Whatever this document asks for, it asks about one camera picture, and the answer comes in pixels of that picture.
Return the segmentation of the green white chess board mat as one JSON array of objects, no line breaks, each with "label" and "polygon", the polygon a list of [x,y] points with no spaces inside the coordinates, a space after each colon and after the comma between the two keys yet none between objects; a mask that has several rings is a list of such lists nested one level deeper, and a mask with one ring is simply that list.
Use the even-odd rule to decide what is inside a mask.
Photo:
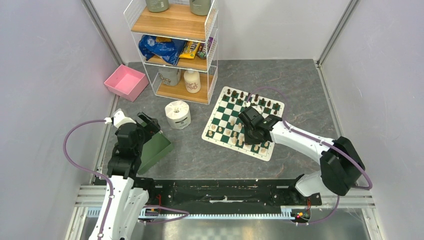
[{"label": "green white chess board mat", "polygon": [[262,161],[271,159],[275,144],[245,143],[245,129],[238,115],[245,110],[248,92],[225,86],[215,103],[201,138],[220,147],[249,155]]}]

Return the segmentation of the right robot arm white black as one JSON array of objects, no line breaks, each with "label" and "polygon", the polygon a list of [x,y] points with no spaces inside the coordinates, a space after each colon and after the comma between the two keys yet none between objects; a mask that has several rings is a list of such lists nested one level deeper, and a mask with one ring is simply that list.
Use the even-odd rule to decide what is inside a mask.
[{"label": "right robot arm white black", "polygon": [[277,115],[264,117],[259,106],[249,106],[238,118],[244,129],[244,141],[248,145],[267,142],[292,148],[315,160],[320,169],[297,178],[288,191],[289,200],[300,205],[311,195],[329,190],[345,196],[356,187],[365,166],[352,142],[346,137],[325,138],[297,128]]}]

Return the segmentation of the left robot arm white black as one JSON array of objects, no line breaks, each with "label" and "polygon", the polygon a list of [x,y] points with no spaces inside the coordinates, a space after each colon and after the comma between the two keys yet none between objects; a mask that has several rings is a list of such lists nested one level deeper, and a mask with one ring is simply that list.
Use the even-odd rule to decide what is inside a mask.
[{"label": "left robot arm white black", "polygon": [[140,112],[143,124],[125,116],[119,109],[113,117],[106,117],[106,124],[113,124],[117,131],[117,143],[108,161],[106,193],[99,217],[89,239],[129,240],[142,207],[152,204],[157,191],[149,185],[135,186],[137,172],[142,163],[143,146],[161,131],[158,120]]}]

